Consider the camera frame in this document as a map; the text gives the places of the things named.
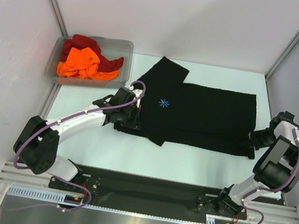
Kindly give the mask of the black t-shirt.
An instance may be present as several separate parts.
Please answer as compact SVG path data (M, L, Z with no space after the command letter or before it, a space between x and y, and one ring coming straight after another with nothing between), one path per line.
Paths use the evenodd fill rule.
M254 159L248 136L256 126L256 96L185 83L188 74L168 58L160 59L138 79L146 87L139 126L116 122L114 129L158 146L168 141Z

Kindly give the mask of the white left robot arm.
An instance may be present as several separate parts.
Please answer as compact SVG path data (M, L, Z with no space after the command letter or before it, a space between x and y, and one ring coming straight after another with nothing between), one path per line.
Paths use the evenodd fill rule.
M141 106L133 100L112 106L99 99L86 108L71 115L44 120L32 117L13 146L13 166L20 170L31 170L35 175L48 173L71 191L81 187L80 169L70 160L58 154L58 146L86 130L118 121L127 121Z

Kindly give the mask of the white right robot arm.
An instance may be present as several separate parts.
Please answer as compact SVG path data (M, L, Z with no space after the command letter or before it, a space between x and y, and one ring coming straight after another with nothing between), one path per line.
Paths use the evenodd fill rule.
M257 161L253 175L239 184L224 188L216 198L220 216L236 216L247 204L270 193L288 193L299 181L299 126L280 122L274 130L275 142Z

